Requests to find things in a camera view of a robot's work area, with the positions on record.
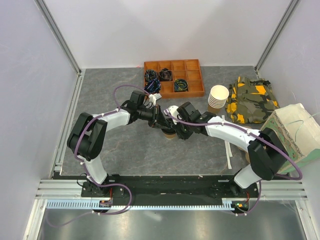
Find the brown paper coffee cup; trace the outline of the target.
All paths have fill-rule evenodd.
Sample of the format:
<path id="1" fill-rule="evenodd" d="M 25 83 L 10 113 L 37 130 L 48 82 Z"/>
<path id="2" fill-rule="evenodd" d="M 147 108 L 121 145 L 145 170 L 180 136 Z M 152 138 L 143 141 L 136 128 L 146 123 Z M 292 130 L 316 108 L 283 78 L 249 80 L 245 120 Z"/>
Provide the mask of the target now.
<path id="1" fill-rule="evenodd" d="M 177 136 L 176 133 L 166 133 L 166 132 L 164 132 L 163 134 L 164 134 L 165 138 L 168 139 L 168 140 L 174 139 Z"/>

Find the black plastic cup lid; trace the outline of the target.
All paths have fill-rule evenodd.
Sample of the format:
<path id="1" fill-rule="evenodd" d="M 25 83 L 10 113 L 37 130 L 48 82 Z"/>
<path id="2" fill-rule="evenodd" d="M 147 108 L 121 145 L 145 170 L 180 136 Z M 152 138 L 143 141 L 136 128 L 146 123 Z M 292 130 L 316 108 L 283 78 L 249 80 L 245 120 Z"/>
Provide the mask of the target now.
<path id="1" fill-rule="evenodd" d="M 176 131 L 173 128 L 161 129 L 161 131 L 166 135 L 174 135 L 174 134 L 176 134 Z"/>

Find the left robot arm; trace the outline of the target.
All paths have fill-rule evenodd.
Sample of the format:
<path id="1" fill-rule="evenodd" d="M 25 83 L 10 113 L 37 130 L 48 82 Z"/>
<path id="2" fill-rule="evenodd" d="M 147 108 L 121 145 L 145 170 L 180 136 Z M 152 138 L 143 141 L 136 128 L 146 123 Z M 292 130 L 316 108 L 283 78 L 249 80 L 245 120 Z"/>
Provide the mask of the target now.
<path id="1" fill-rule="evenodd" d="M 106 132 L 132 124 L 136 120 L 144 120 L 149 127 L 160 129 L 164 134 L 176 134 L 173 122 L 165 118 L 154 97 L 149 97 L 150 107 L 144 105 L 146 97 L 144 92 L 135 90 L 130 99 L 113 111 L 98 115 L 83 112 L 69 134 L 67 147 L 80 161 L 87 178 L 93 183 L 92 191 L 99 197 L 106 196 L 110 191 L 110 185 L 105 181 L 108 174 L 100 158 Z"/>

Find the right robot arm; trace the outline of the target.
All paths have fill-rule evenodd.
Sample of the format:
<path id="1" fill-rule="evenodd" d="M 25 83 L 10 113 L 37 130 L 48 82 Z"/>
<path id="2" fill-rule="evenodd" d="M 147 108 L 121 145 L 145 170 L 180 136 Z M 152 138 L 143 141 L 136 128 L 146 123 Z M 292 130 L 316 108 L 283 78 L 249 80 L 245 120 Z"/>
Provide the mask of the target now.
<path id="1" fill-rule="evenodd" d="M 190 102 L 172 105 L 163 112 L 183 134 L 219 138 L 248 153 L 250 164 L 240 169 L 229 184 L 229 191 L 235 197 L 242 196 L 253 183 L 272 180 L 287 161 L 284 146 L 270 128 L 260 131 L 239 126 L 212 112 L 200 113 Z"/>

